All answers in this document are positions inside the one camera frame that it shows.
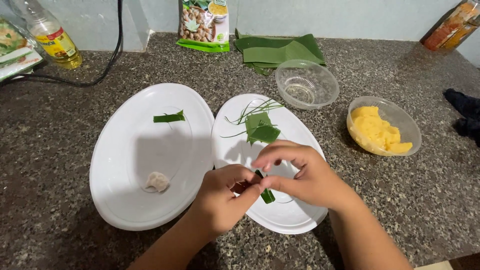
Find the empty plastic bowl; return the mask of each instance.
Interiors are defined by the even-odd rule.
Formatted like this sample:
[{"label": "empty plastic bowl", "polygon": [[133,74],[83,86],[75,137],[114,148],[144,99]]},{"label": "empty plastic bowl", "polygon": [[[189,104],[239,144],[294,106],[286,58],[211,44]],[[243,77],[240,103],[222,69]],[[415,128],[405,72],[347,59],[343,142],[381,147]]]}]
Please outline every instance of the empty plastic bowl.
[{"label": "empty plastic bowl", "polygon": [[[382,120],[388,121],[391,126],[397,127],[400,131],[400,139],[402,143],[412,143],[413,147],[406,153],[398,154],[386,151],[367,136],[362,134],[353,124],[351,113],[354,109],[363,106],[378,107],[378,114]],[[360,97],[355,99],[348,107],[347,128],[352,138],[357,144],[366,151],[380,156],[409,156],[417,152],[421,145],[420,129],[415,121],[395,103],[377,97]]]},{"label": "empty plastic bowl", "polygon": [[307,60],[289,60],[275,73],[278,90],[293,107],[313,110],[335,101],[338,82],[328,69]]}]

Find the speckled countertop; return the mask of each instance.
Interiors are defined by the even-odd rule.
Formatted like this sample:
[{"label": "speckled countertop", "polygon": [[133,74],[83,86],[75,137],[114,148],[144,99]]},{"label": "speckled countertop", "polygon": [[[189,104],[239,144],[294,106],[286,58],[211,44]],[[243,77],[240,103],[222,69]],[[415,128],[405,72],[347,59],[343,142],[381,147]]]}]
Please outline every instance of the speckled countertop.
[{"label": "speckled countertop", "polygon": [[[0,87],[0,268],[123,269],[177,220],[145,232],[116,229],[97,213],[88,170],[98,135],[114,111],[141,89],[185,84],[213,112],[242,93],[279,101],[274,76],[242,64],[236,51],[183,48],[175,34],[154,34],[145,53],[123,53],[107,78],[89,88],[18,82]],[[480,72],[459,53],[416,42],[319,39],[340,96],[320,110],[288,107],[309,127],[327,161],[364,198],[414,266],[480,252],[480,148],[458,136],[459,114],[442,91],[480,96]],[[83,81],[103,70],[109,52],[83,52],[81,68],[47,65],[39,73]],[[349,137],[346,114],[359,96],[406,110],[423,143],[410,157],[384,158]],[[244,217],[205,247],[198,269],[332,269],[338,252],[328,218],[312,232],[281,235]]]}]

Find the black cable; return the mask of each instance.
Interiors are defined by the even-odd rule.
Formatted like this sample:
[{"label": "black cable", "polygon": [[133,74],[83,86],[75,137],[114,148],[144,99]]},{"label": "black cable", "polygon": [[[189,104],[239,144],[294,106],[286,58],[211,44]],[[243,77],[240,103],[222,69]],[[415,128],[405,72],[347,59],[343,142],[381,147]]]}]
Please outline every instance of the black cable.
[{"label": "black cable", "polygon": [[11,79],[16,77],[16,76],[23,76],[25,78],[45,78],[45,79],[59,81],[59,82],[63,82],[63,83],[66,83],[66,84],[70,84],[70,85],[73,85],[73,86],[80,86],[80,87],[94,86],[94,85],[98,84],[99,82],[101,82],[107,76],[108,72],[110,71],[110,69],[111,69],[111,67],[114,63],[115,58],[117,57],[117,54],[119,52],[120,45],[121,45],[121,40],[122,40],[122,37],[123,37],[122,0],[118,0],[117,5],[118,5],[118,17],[119,17],[119,39],[118,39],[118,42],[117,42],[117,47],[115,48],[115,51],[113,51],[112,57],[110,58],[110,61],[108,61],[107,67],[105,68],[105,71],[95,81],[92,81],[90,83],[79,83],[79,82],[69,81],[69,80],[66,80],[66,79],[62,79],[62,78],[55,77],[55,76],[50,76],[50,75],[25,74],[25,73],[14,74],[13,76],[8,78],[7,80],[10,80],[10,82],[13,82],[15,80],[11,80]]}]

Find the oval plate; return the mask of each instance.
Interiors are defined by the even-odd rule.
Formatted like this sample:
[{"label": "oval plate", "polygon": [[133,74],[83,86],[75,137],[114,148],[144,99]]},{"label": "oval plate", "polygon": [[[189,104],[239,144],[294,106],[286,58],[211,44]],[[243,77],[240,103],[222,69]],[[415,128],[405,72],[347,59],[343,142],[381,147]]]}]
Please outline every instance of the oval plate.
[{"label": "oval plate", "polygon": [[[254,170],[251,167],[251,162],[267,144],[257,141],[251,146],[250,143],[246,142],[246,134],[232,138],[222,138],[221,136],[232,136],[246,130],[245,124],[233,125],[227,122],[225,117],[234,121],[239,118],[240,112],[249,104],[249,107],[255,108],[267,100],[269,98],[265,96],[245,94],[236,96],[223,105],[216,116],[212,130],[212,153],[216,168],[239,163],[252,171]],[[268,116],[272,124],[276,124],[277,128],[281,130],[279,139],[309,145],[325,159],[315,137],[287,108],[273,109],[269,111]],[[292,178],[298,171],[290,162],[283,161],[280,166],[274,167],[269,174]],[[274,232],[284,234],[308,232],[320,224],[328,213],[326,208],[309,205],[275,190],[272,190],[272,192],[276,199],[275,202],[266,204],[260,197],[247,211],[247,215]]]},{"label": "oval plate", "polygon": [[[186,121],[153,123],[183,110]],[[90,191],[109,224],[141,231],[163,225],[195,198],[213,167],[214,118],[203,98],[179,84],[150,86],[128,99],[105,125],[90,166]],[[146,188],[152,172],[170,179],[164,192]]]}]

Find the dark cloth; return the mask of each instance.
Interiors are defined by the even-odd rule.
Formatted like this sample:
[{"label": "dark cloth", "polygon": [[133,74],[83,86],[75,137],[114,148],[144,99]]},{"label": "dark cloth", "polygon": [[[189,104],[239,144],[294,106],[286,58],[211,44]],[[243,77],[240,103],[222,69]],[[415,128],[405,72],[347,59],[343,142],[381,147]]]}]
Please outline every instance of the dark cloth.
[{"label": "dark cloth", "polygon": [[448,89],[444,97],[464,117],[458,119],[453,128],[460,136],[468,136],[480,147],[480,98],[473,98]]}]

